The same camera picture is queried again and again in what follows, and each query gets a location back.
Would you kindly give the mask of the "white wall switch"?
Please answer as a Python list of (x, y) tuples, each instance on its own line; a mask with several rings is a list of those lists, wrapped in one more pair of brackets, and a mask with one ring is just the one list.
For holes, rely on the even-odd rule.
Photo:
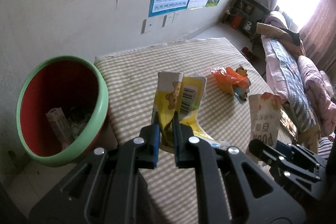
[(167, 27), (168, 25), (174, 23), (179, 18), (179, 12), (171, 12), (164, 16), (162, 27)]

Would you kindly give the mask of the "white wall socket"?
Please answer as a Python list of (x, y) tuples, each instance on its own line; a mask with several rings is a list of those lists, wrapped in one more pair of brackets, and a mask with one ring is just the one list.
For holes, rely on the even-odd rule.
[(155, 18), (150, 17), (143, 20), (141, 34), (151, 32), (155, 29)]

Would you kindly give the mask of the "green rimmed red trash bin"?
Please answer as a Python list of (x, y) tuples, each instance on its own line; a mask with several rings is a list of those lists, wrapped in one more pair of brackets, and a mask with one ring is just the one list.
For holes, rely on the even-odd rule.
[[(63, 144), (47, 116), (61, 110), (69, 124), (84, 123), (79, 136)], [(19, 93), (16, 123), (26, 153), (44, 166), (75, 162), (92, 150), (108, 111), (108, 88), (99, 70), (76, 56), (57, 56), (38, 64)]]

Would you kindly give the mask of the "yellow picture book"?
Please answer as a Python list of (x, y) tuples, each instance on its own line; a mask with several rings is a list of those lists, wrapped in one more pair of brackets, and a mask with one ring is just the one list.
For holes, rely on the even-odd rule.
[(298, 137), (298, 129), (293, 121), (289, 118), (288, 114), (281, 108), (280, 123), (283, 128), (295, 139)]

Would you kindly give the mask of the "yellow bear snack wrapper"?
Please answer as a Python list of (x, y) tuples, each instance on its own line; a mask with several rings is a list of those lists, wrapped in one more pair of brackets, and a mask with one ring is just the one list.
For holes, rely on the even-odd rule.
[(165, 71), (158, 73), (152, 120), (153, 113), (157, 111), (161, 129), (161, 150), (174, 152), (172, 119), (175, 111), (181, 124), (191, 127), (193, 135), (207, 141), (215, 148), (225, 149), (230, 146), (227, 141), (213, 139), (198, 122), (198, 110), (206, 83), (207, 80), (203, 76), (189, 77), (183, 73)]

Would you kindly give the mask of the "dark corner shelf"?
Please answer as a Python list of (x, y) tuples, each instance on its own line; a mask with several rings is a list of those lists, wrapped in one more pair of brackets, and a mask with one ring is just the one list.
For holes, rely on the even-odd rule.
[(222, 22), (230, 25), (235, 15), (243, 16), (237, 30), (253, 39), (257, 23), (263, 23), (269, 13), (270, 9), (257, 0), (230, 0)]

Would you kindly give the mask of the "bed with plaid sheet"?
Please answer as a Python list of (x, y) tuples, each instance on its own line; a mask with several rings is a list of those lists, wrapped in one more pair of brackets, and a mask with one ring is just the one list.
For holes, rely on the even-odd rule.
[[(290, 30), (284, 15), (278, 11), (271, 11), (265, 17), (263, 23)], [(292, 56), (278, 40), (267, 38), (264, 35), (260, 36), (265, 51), (267, 84), (274, 94), (281, 97), (285, 111), (292, 121), (294, 121), (299, 132), (303, 133), (313, 126), (318, 125), (319, 133), (322, 136), (321, 125), (317, 114), (303, 86), (297, 65), (298, 57)], [(327, 87), (327, 92), (331, 100), (335, 103), (330, 80), (324, 71), (320, 71), (320, 73)]]

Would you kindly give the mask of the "brown coat on bed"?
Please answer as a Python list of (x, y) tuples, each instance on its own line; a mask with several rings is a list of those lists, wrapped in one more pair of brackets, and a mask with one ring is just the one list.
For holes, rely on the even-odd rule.
[(257, 23), (256, 32), (267, 38), (278, 40), (294, 57), (306, 55), (299, 33), (294, 33), (286, 28), (277, 28), (264, 23)]

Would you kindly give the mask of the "orange plastic wrapper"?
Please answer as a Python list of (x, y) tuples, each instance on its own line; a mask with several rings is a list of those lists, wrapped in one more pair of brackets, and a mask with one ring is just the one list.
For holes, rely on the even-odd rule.
[(211, 74), (215, 78), (219, 89), (231, 95), (235, 95), (235, 89), (239, 88), (246, 91), (251, 85), (249, 78), (239, 77), (231, 67), (213, 68)]

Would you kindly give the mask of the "pink quilt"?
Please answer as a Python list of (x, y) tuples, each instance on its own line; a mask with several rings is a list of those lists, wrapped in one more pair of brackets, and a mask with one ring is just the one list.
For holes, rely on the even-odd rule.
[(303, 86), (321, 125), (322, 136), (335, 130), (335, 103), (331, 100), (320, 71), (306, 56), (299, 56), (298, 69)]

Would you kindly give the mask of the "gold orange candy wrapper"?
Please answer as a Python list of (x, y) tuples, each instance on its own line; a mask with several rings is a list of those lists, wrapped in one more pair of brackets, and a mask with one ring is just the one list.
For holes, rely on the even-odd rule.
[(236, 68), (235, 72), (239, 75), (239, 77), (243, 77), (245, 79), (248, 78), (247, 70), (244, 69), (244, 67), (242, 65), (239, 65), (239, 67)]

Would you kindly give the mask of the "red slippers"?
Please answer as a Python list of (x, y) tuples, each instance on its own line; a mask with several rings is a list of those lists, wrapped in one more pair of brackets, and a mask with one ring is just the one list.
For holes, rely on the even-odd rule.
[(241, 49), (241, 53), (248, 61), (258, 61), (258, 57), (254, 55), (247, 47), (243, 47)]

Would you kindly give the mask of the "red canister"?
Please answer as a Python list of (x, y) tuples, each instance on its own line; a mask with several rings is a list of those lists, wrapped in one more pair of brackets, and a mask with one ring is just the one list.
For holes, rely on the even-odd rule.
[(242, 22), (243, 19), (244, 19), (243, 16), (241, 16), (241, 15), (235, 15), (233, 17), (233, 19), (232, 19), (232, 22), (231, 22), (230, 26), (233, 29), (237, 30), (239, 28), (239, 26), (240, 26), (240, 24), (241, 24), (241, 22)]

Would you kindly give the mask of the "white milk carton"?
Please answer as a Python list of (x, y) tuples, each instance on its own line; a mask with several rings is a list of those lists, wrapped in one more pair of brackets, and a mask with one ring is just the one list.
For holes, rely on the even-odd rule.
[(62, 150), (65, 150), (74, 142), (74, 136), (62, 108), (51, 109), (46, 113), (46, 117), (54, 134), (61, 143)]

